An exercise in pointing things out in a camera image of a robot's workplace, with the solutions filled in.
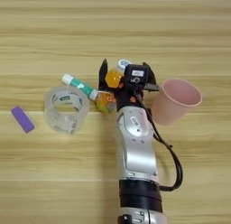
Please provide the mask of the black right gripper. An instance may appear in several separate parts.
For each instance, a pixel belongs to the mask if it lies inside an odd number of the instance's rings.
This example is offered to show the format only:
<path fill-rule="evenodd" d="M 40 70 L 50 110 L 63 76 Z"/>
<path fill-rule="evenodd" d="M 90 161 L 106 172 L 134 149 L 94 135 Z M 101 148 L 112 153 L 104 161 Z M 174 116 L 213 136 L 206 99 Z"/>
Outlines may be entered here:
<path fill-rule="evenodd" d="M 119 86 L 114 91 L 117 110 L 123 107 L 142 107 L 143 89 L 148 91 L 160 90 L 151 67 L 146 62 L 143 63 L 143 66 L 148 69 L 148 79 L 145 86 L 140 83 L 130 83 L 125 79 L 120 80 Z M 99 90 L 104 90 L 107 87 L 106 75 L 107 60 L 103 60 L 98 75 Z"/>

